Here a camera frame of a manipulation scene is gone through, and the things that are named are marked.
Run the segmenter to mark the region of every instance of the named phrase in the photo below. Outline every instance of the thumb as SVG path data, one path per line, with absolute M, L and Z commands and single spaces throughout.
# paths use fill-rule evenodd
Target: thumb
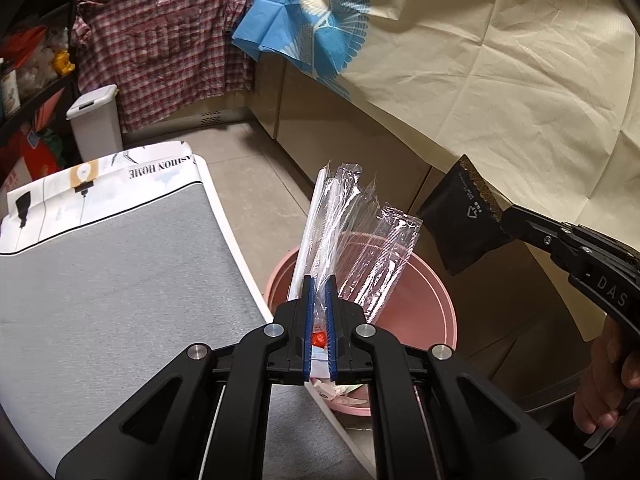
M 633 352 L 622 366 L 622 382 L 633 390 L 640 388 L 640 351 Z

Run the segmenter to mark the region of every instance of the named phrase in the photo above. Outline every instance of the vent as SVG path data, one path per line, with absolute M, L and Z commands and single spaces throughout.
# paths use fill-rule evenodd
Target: vent
M 222 122 L 221 113 L 219 111 L 207 112 L 200 114 L 200 126 L 213 126 Z

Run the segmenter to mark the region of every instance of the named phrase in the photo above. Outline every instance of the finger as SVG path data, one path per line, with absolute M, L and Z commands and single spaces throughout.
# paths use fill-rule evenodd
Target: finger
M 611 316 L 604 320 L 600 337 L 604 340 L 610 363 L 615 363 L 622 357 L 622 329 Z
M 583 372 L 580 387 L 582 389 L 582 402 L 584 402 L 584 407 L 587 409 L 591 420 L 597 421 L 605 428 L 613 427 L 616 423 L 616 418 L 611 414 L 607 403 L 600 398 L 600 394 L 593 382 L 591 365 Z
M 640 351 L 629 354 L 622 365 L 622 382 L 633 390 L 640 388 Z
M 625 387 L 619 373 L 609 361 L 605 344 L 604 338 L 599 337 L 591 345 L 591 374 L 600 398 L 610 410 L 615 410 L 622 402 Z
M 584 402 L 582 402 L 580 388 L 578 388 L 574 397 L 574 422 L 584 433 L 591 434 L 596 431 L 596 423 L 591 420 L 589 412 L 587 412 L 587 408 L 585 408 Z

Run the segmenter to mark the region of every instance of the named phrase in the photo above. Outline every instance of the red checkered shirt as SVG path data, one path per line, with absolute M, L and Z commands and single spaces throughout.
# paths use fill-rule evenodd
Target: red checkered shirt
M 130 132 L 198 99 L 251 89 L 254 64 L 231 45 L 253 0 L 78 0 L 72 31 L 82 93 L 120 90 Z

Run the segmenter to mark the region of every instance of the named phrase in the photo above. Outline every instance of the metal screw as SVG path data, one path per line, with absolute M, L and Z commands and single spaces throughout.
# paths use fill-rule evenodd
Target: metal screw
M 356 334 L 360 337 L 371 337 L 376 333 L 376 327 L 370 325 L 369 323 L 363 323 L 356 327 Z
M 436 345 L 431 349 L 431 354 L 440 361 L 446 361 L 453 355 L 453 350 L 447 345 Z
M 264 333 L 269 337 L 278 337 L 284 334 L 284 327 L 278 323 L 269 323 L 264 326 Z
M 207 355 L 207 347 L 204 345 L 191 345 L 187 348 L 187 355 L 196 361 L 202 359 L 205 355 Z

